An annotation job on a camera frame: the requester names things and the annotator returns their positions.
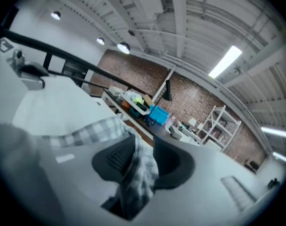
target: white ceiling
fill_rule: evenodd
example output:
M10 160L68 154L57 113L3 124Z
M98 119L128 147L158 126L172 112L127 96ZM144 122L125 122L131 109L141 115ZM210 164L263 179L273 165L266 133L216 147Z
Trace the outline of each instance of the white ceiling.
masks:
M286 28L269 2L161 0L164 12L148 19L141 0L58 1L97 28L113 46L125 41L137 56L160 64L169 61L204 77L236 45L242 55L213 83L236 101L267 151L286 155L285 139L259 130L263 125L286 129ZM236 67L239 75L234 73Z

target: plaid cloth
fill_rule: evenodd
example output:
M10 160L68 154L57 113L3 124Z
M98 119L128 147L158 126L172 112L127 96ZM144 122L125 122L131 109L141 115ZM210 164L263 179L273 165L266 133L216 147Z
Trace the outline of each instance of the plaid cloth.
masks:
M152 198L153 186L158 178L158 168L153 157L153 148L146 146L141 136L117 116L89 124L78 131L64 136L43 136L53 149L91 145L116 139L130 133L135 135L135 152L117 195L120 198L124 216L132 219Z

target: blue box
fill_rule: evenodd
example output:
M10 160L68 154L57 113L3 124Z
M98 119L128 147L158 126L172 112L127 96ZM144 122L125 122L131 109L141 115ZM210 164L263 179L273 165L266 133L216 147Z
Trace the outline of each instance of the blue box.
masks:
M156 120L156 123L161 126L165 124L166 120L169 118L170 113L166 112L162 108L156 106L152 113L149 114L149 117L153 120Z

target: brick wall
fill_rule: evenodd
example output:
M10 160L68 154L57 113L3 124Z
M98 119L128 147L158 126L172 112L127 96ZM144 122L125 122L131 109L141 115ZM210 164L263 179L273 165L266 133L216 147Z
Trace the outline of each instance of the brick wall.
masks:
M166 68L148 60L111 50L105 52L98 66L151 95L156 93L169 73ZM116 85L126 89L125 86L96 73L93 74L91 81L105 86ZM172 75L170 83L172 101L162 99L159 106L172 113L179 121L187 122L194 117L197 123L203 123L214 105L218 107L224 105L209 91L177 73ZM102 94L102 89L91 87L91 92ZM228 108L228 111L239 120L232 110ZM244 123L225 153L239 163L243 163L245 159L249 158L261 165L266 158L265 151Z

